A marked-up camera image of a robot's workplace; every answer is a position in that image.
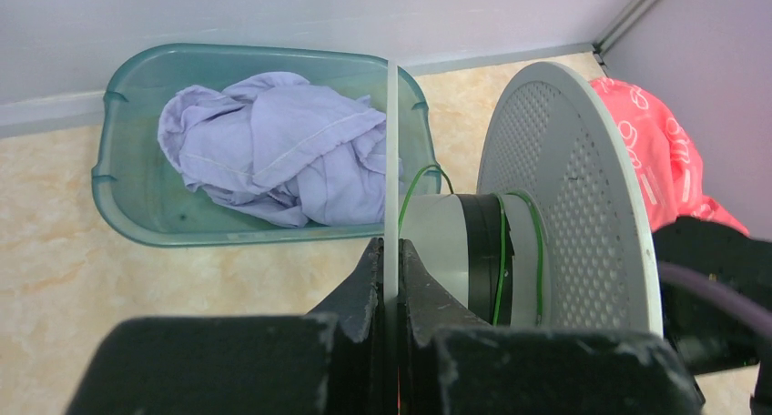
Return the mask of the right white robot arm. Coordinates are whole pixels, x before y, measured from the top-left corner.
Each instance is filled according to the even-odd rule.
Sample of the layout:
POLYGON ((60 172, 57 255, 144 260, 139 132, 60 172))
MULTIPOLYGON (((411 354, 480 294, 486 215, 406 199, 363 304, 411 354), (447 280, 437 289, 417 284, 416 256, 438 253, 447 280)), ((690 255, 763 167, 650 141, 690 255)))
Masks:
POLYGON ((686 216, 653 239, 665 339, 695 376, 757 365, 749 407, 770 413, 770 242, 686 216))

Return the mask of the grey plastic cable spool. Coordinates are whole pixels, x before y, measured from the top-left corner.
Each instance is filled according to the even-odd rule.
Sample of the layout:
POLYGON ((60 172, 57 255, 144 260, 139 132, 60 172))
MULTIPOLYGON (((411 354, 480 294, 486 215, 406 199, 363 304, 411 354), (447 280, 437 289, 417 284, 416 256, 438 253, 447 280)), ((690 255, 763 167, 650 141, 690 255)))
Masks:
POLYGON ((655 250, 622 138, 567 66, 519 71, 494 109, 472 193, 402 200, 400 236, 484 322, 664 330, 655 250))

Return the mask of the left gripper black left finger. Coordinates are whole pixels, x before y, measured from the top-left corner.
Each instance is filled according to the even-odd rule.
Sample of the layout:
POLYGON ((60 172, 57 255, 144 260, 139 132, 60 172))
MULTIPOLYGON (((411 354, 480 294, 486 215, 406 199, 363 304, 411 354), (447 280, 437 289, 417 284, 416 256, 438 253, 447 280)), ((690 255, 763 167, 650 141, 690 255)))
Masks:
POLYGON ((382 414, 383 242, 303 315, 141 317, 116 325, 70 414, 382 414))

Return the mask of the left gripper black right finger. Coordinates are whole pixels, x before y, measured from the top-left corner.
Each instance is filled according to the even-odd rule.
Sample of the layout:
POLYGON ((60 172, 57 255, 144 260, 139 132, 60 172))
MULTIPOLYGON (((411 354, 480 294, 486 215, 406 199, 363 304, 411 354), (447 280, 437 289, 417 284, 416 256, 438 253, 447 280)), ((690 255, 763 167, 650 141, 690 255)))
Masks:
POLYGON ((697 414, 694 380, 656 335, 492 326, 400 243, 404 414, 697 414))

